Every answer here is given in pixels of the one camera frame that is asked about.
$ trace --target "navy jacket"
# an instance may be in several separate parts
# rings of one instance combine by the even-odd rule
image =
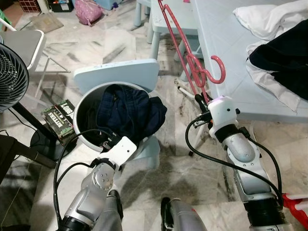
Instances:
[[[113,84],[102,96],[96,124],[100,129],[127,136],[138,144],[163,125],[166,112],[160,98],[149,98],[143,90]]]

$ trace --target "silver robot arm segment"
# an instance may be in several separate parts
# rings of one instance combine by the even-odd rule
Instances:
[[[119,167],[137,150],[123,137],[104,158],[95,160],[96,167],[81,183],[81,190],[66,211],[58,231],[90,231],[104,210],[106,198]]]
[[[260,163],[260,152],[237,128],[237,112],[230,97],[221,96],[208,104],[212,117],[211,137],[227,151],[227,161],[263,176],[268,175]],[[234,169],[234,180],[250,221],[250,231],[293,231],[270,186]]]
[[[64,217],[75,218],[93,227],[113,185],[115,167],[111,162],[97,165],[82,181],[81,191],[72,201]]]

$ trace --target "light blue plastic table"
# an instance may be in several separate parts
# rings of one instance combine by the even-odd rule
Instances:
[[[245,62],[246,47],[260,41],[245,29],[232,11],[241,6],[284,4],[289,0],[191,0],[197,23],[199,42],[206,68],[215,78],[220,70],[211,55],[219,56],[226,66],[226,80],[218,85],[209,81],[211,95],[228,95],[241,110],[240,119],[281,122],[308,122],[308,102],[301,99],[297,112],[256,85],[249,76]]]

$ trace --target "book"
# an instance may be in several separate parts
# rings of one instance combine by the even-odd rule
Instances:
[[[75,107],[69,100],[64,100],[41,112],[46,123],[63,146],[75,136],[73,126],[74,109]]]

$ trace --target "floor mat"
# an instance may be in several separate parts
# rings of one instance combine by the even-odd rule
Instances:
[[[24,11],[21,8],[19,2],[14,2],[10,7],[5,9],[5,16],[12,22],[12,26],[15,27],[18,20],[23,16]]]
[[[34,27],[44,33],[63,27],[63,24],[53,13],[40,14],[30,18]]]

